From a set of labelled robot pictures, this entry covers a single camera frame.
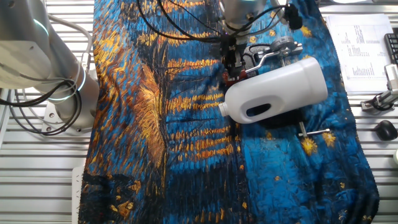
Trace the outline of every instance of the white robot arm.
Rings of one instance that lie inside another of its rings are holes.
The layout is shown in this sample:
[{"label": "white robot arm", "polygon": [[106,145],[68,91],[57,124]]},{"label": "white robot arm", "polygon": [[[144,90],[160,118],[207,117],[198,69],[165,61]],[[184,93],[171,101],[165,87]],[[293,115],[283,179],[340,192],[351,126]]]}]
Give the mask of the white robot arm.
[{"label": "white robot arm", "polygon": [[[0,1],[0,88],[34,87],[46,94],[63,80],[73,80],[82,102],[73,126],[90,128],[99,94],[97,82],[88,75],[91,37],[81,64],[54,31],[49,16],[41,0]],[[64,86],[49,98],[64,121],[73,116],[74,92]]]}]

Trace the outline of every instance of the white plastic bottle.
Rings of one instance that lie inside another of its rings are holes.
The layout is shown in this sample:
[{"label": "white plastic bottle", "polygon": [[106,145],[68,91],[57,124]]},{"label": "white plastic bottle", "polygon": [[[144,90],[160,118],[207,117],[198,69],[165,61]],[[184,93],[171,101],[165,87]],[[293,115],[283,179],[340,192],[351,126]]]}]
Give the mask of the white plastic bottle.
[{"label": "white plastic bottle", "polygon": [[[315,58],[308,58],[234,84],[226,92],[225,102],[218,106],[223,116],[248,124],[319,103],[327,97],[321,67]],[[248,109],[261,105],[267,105],[265,112],[247,114]]]}]

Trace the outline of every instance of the starry night fabric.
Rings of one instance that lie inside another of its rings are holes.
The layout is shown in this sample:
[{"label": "starry night fabric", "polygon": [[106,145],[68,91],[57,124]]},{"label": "starry night fabric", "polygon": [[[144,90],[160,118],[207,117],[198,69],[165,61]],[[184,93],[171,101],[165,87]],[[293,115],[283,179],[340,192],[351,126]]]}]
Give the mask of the starry night fabric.
[{"label": "starry night fabric", "polygon": [[[215,0],[171,0],[211,24]],[[197,37],[216,35],[170,1],[165,10]],[[170,40],[139,17],[135,0],[96,0],[94,55],[100,85],[83,176],[79,223],[370,223],[379,204],[374,177],[356,137],[336,50],[313,0],[293,0],[303,17],[250,43],[291,35],[315,57],[328,98],[303,109],[298,125],[267,129],[222,117],[223,65],[211,44]],[[183,37],[142,0],[149,22]],[[274,13],[254,23],[268,25]],[[278,61],[261,69],[280,67]]]}]

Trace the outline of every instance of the metal rod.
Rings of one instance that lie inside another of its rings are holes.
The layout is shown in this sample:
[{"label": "metal rod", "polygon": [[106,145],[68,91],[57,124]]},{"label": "metal rod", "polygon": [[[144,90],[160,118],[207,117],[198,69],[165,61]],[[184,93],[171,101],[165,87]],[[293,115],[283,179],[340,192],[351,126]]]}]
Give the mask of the metal rod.
[{"label": "metal rod", "polygon": [[307,137],[307,135],[322,134],[322,133],[326,133],[326,132],[330,132],[330,129],[327,128],[327,129],[325,129],[325,130],[313,131],[313,132],[305,133],[305,134],[299,133],[298,136],[300,136],[300,137]]},{"label": "metal rod", "polygon": [[281,64],[282,64],[282,67],[284,67],[284,66],[285,66],[285,60],[284,60],[283,57],[280,58],[280,62],[281,62]]},{"label": "metal rod", "polygon": [[299,133],[298,136],[307,137],[307,132],[305,130],[303,121],[299,122],[298,125],[300,125],[300,129],[301,129],[301,133]]},{"label": "metal rod", "polygon": [[256,67],[252,67],[252,68],[250,68],[250,69],[247,69],[245,72],[246,72],[246,73],[249,73],[249,72],[254,72],[254,71],[258,70],[259,68],[262,67],[262,64],[266,61],[266,58],[267,58],[267,57],[274,56],[274,55],[277,55],[277,54],[279,54],[279,52],[273,52],[273,53],[268,53],[268,54],[264,55],[264,56],[261,58],[260,63],[259,63]]}]

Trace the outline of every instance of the black cable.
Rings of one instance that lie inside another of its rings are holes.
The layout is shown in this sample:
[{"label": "black cable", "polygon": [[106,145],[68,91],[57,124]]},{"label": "black cable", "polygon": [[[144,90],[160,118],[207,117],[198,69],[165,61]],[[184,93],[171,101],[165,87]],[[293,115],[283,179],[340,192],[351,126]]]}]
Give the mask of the black cable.
[{"label": "black cable", "polygon": [[381,94],[382,94],[382,93],[377,94],[377,95],[370,101],[370,104],[371,104],[376,110],[378,110],[378,111],[387,111],[387,110],[391,109],[391,108],[394,106],[394,104],[393,104],[393,103],[390,103],[390,104],[388,105],[388,107],[386,107],[386,108],[377,105],[377,104],[376,104],[376,103],[378,103],[377,97],[380,96]]},{"label": "black cable", "polygon": [[[16,91],[16,99],[17,102],[19,103],[19,98],[17,95],[17,90]],[[22,108],[19,107],[22,116],[24,117],[24,119],[27,121],[27,123],[29,124],[29,126],[33,129],[29,129],[27,127],[25,127],[18,119],[17,116],[15,114],[14,108],[12,106],[9,106],[10,108],[10,112],[12,114],[12,117],[15,119],[15,121],[17,122],[17,124],[19,124],[23,129],[25,129],[28,132],[31,133],[35,133],[35,134],[43,134],[44,136],[54,136],[57,134],[60,134],[62,132],[65,132],[68,128],[70,128],[70,126],[72,126],[75,121],[77,120],[77,118],[79,117],[80,113],[81,113],[81,95],[79,91],[76,91],[76,93],[74,94],[74,99],[75,99],[75,110],[73,112],[73,115],[69,118],[69,120],[67,122],[65,122],[65,124],[53,131],[39,131],[30,121],[29,119],[26,117],[25,113],[23,112]]]},{"label": "black cable", "polygon": [[251,35],[258,35],[258,34],[261,34],[262,32],[266,32],[266,30],[268,29],[268,27],[271,26],[271,24],[272,24],[272,22],[274,21],[275,17],[277,17],[279,11],[281,11],[281,10],[282,10],[282,8],[280,8],[280,9],[275,13],[275,16],[271,19],[271,21],[268,23],[268,25],[267,25],[265,28],[263,28],[263,29],[261,29],[261,30],[259,30],[259,31],[252,32],[252,33],[247,34],[247,35],[248,35],[248,36],[251,36]]},{"label": "black cable", "polygon": [[137,3],[137,7],[138,7],[139,14],[140,14],[140,16],[142,17],[142,19],[144,20],[145,24],[146,24],[152,31],[154,31],[157,35],[161,35],[162,37],[170,38],[170,39],[173,39],[173,40],[192,40],[191,38],[188,38],[188,37],[173,37],[173,36],[170,36],[170,35],[161,33],[159,30],[155,29],[155,27],[153,27],[153,26],[148,22],[148,20],[147,20],[146,17],[144,16],[144,13],[143,13],[143,11],[142,11],[141,4],[140,4],[139,0],[136,0],[136,3]]},{"label": "black cable", "polygon": [[157,0],[157,4],[160,7],[160,10],[163,12],[164,16],[166,17],[166,19],[178,30],[180,31],[183,35],[186,35],[187,37],[190,38],[190,40],[197,40],[200,42],[204,42],[204,43],[217,43],[221,41],[220,37],[194,37],[192,35],[190,35],[189,33],[185,32],[183,29],[181,29],[181,27],[179,27],[178,25],[176,25],[176,23],[174,23],[174,21],[170,18],[170,16],[167,14],[166,10],[163,7],[162,1],[161,0]]},{"label": "black cable", "polygon": [[284,5],[284,6],[275,6],[275,7],[270,7],[268,9],[266,9],[265,11],[263,11],[262,13],[258,14],[253,20],[251,20],[250,22],[248,22],[247,24],[243,25],[240,29],[238,29],[237,31],[235,31],[233,34],[231,34],[231,37],[235,37],[236,35],[238,35],[240,32],[245,31],[253,22],[255,22],[256,20],[258,20],[261,16],[263,16],[264,14],[275,10],[275,9],[279,9],[279,8],[288,8],[288,5]]},{"label": "black cable", "polygon": [[217,33],[219,33],[219,34],[221,34],[220,31],[218,31],[218,30],[216,30],[216,29],[214,29],[214,28],[212,28],[212,27],[206,25],[204,22],[202,22],[200,19],[198,19],[195,15],[193,15],[190,11],[188,11],[188,9],[185,9],[182,5],[177,4],[177,3],[173,2],[172,0],[168,0],[168,1],[169,1],[170,3],[172,3],[172,4],[174,4],[175,6],[178,6],[178,7],[180,7],[181,9],[183,9],[185,12],[187,12],[189,15],[191,15],[196,21],[198,21],[200,24],[204,25],[206,28],[211,29],[211,30],[213,30],[213,31],[215,31],[215,32],[217,32]]},{"label": "black cable", "polygon": [[50,90],[48,93],[42,95],[39,98],[36,98],[34,100],[30,100],[30,101],[25,101],[23,103],[12,103],[12,102],[8,102],[6,100],[2,100],[0,99],[0,105],[6,105],[6,106],[16,106],[16,107],[30,107],[30,106],[35,106],[38,104],[43,103],[45,100],[49,99],[51,97],[51,95],[53,95],[55,93],[55,91],[57,91],[61,86],[64,85],[71,85],[71,83],[73,84],[72,80],[65,80],[61,83],[59,83],[54,89]]}]

